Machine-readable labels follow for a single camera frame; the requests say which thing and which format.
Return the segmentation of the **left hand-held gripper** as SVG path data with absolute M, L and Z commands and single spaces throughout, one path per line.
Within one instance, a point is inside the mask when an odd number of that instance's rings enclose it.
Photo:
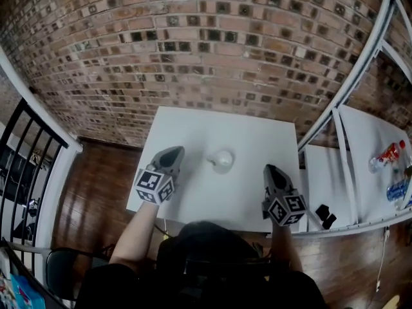
M 183 146 L 174 146 L 156 153 L 145 169 L 139 169 L 134 184 L 138 197 L 161 205 L 175 192 L 180 167 L 185 156 Z

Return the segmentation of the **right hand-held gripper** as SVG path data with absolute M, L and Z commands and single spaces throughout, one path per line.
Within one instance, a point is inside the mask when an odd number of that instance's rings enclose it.
M 306 214 L 306 203 L 290 177 L 275 165 L 266 164 L 263 179 L 265 188 L 265 199 L 261 204 L 263 219 L 271 219 L 280 227 L 299 222 Z

